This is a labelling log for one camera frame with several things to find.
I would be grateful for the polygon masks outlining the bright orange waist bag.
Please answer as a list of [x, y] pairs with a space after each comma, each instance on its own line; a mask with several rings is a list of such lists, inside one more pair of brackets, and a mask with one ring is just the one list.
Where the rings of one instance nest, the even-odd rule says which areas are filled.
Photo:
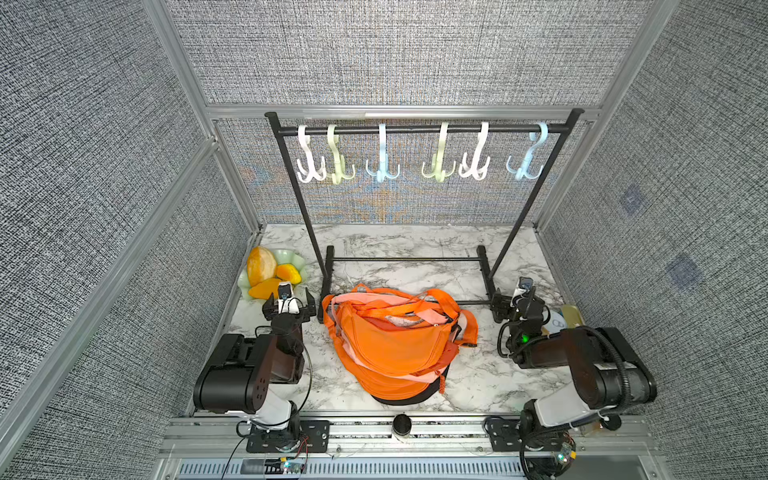
[[322, 306], [340, 360], [369, 391], [442, 384], [459, 350], [477, 346], [475, 316], [439, 289], [408, 294], [360, 284]]

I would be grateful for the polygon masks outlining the pink waist bag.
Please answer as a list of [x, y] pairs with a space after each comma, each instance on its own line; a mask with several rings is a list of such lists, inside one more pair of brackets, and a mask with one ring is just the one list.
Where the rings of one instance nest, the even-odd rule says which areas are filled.
[[325, 314], [332, 339], [342, 339], [358, 364], [389, 377], [425, 375], [449, 343], [457, 346], [459, 312], [447, 298], [352, 292], [329, 297]]

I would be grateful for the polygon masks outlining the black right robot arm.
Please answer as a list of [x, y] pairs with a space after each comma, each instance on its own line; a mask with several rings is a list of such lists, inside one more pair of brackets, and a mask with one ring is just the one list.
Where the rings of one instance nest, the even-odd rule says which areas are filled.
[[616, 328], [579, 325], [546, 333], [552, 311], [530, 287], [515, 296], [496, 292], [491, 311], [501, 322], [496, 349], [521, 369], [566, 367], [571, 380], [525, 404], [522, 434], [572, 429], [653, 402], [657, 382]]

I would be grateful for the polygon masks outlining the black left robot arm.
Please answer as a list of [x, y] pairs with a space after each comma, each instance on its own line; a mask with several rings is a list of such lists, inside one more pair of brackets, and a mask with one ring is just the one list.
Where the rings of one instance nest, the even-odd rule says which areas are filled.
[[297, 297], [282, 282], [262, 306], [267, 331], [252, 337], [225, 334], [206, 361], [193, 389], [197, 410], [237, 414], [266, 432], [295, 432], [305, 402], [297, 405], [274, 393], [275, 384], [297, 384], [313, 372], [303, 325], [317, 314], [315, 298]]

